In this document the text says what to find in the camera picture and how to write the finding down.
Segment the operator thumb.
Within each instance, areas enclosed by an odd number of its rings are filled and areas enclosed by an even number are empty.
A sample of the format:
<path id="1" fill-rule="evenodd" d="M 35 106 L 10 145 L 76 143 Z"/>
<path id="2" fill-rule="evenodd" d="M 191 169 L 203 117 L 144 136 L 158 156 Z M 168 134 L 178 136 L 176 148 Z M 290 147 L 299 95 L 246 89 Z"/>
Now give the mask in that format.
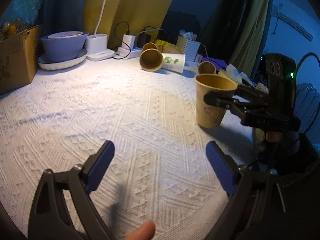
<path id="1" fill-rule="evenodd" d="M 154 222 L 148 220 L 143 223 L 138 229 L 130 233 L 125 240 L 151 240 L 156 232 Z"/>

